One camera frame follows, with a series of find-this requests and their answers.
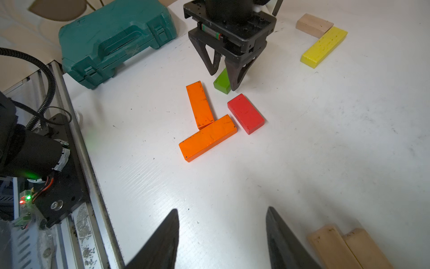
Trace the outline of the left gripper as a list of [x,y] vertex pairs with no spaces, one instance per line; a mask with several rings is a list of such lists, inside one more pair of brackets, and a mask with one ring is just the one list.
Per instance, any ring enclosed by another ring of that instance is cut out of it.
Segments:
[[277,19],[254,11],[261,1],[190,1],[183,5],[186,19],[197,27],[188,37],[213,76],[224,56],[231,90],[242,83],[247,71],[267,46]]

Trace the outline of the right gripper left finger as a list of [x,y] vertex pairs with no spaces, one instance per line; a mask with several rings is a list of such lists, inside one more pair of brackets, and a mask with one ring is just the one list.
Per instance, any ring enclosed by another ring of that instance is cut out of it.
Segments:
[[179,215],[172,209],[126,269],[174,269],[179,245]]

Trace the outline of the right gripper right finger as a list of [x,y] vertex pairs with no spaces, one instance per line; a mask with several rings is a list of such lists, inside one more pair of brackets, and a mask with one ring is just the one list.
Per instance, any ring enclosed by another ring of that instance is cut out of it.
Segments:
[[271,268],[321,268],[272,206],[268,207],[265,223]]

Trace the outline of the dark green block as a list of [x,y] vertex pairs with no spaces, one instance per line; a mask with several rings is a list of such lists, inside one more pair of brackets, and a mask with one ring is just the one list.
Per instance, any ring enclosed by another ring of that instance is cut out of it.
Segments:
[[228,94],[231,91],[231,84],[228,78],[227,69],[224,69],[213,83],[215,89],[218,91]]

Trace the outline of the yellow long block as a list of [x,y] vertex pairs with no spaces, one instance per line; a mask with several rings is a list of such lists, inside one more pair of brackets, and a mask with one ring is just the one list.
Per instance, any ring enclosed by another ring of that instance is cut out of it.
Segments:
[[332,27],[301,56],[300,62],[311,68],[316,68],[345,40],[347,35],[347,31]]

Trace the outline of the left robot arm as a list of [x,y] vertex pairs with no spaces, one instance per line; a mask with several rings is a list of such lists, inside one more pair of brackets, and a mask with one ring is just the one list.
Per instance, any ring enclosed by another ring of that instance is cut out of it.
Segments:
[[[225,60],[228,83],[236,90],[249,67],[266,47],[278,8],[270,14],[254,11],[264,1],[191,1],[185,17],[197,22],[189,39],[210,74]],[[175,39],[176,28],[159,1],[113,1],[59,31],[63,67],[81,85],[95,89],[115,69],[147,48],[160,48]],[[38,122],[51,124],[44,112],[51,107],[56,80],[50,69],[29,54],[1,49],[2,56],[38,66],[48,79],[48,93],[38,110],[1,96],[1,175],[46,179],[49,188],[69,164],[68,145],[34,132]]]

